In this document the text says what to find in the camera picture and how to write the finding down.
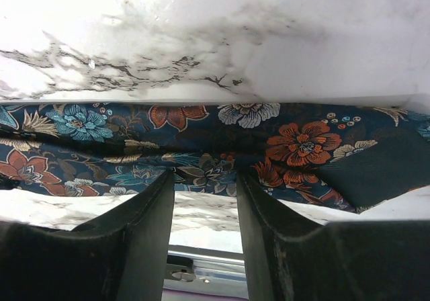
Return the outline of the navy floral tie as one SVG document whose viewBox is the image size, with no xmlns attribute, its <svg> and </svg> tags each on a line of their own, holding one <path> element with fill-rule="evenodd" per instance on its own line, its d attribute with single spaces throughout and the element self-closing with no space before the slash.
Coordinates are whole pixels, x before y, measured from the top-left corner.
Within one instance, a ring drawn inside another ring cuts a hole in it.
<svg viewBox="0 0 430 301">
<path fill-rule="evenodd" d="M 363 212 L 429 185 L 429 116 L 310 103 L 1 107 L 1 188 L 60 197 L 144 191 L 236 196 L 250 175 L 270 196 Z"/>
</svg>

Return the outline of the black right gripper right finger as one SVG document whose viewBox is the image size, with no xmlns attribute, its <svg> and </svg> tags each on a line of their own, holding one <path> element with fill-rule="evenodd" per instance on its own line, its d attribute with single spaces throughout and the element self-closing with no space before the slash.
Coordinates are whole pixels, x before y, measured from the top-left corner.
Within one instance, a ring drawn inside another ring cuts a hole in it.
<svg viewBox="0 0 430 301">
<path fill-rule="evenodd" d="M 318 224 L 236 179 L 250 300 L 428 300 L 429 222 Z"/>
</svg>

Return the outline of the aluminium rail frame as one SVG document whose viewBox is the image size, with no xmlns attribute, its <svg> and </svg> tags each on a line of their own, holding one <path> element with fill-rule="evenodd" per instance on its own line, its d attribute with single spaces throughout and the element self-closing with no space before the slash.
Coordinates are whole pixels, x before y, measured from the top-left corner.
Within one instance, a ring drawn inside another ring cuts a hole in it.
<svg viewBox="0 0 430 301">
<path fill-rule="evenodd" d="M 200 300 L 246 300 L 243 254 L 171 245 L 163 290 Z"/>
</svg>

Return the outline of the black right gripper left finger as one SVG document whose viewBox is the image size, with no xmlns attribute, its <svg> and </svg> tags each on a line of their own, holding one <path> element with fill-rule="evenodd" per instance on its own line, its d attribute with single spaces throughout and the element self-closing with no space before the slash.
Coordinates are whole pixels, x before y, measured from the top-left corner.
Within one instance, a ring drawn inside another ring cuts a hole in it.
<svg viewBox="0 0 430 301">
<path fill-rule="evenodd" d="M 2 300 L 160 300 L 173 174 L 75 229 L 1 223 Z"/>
</svg>

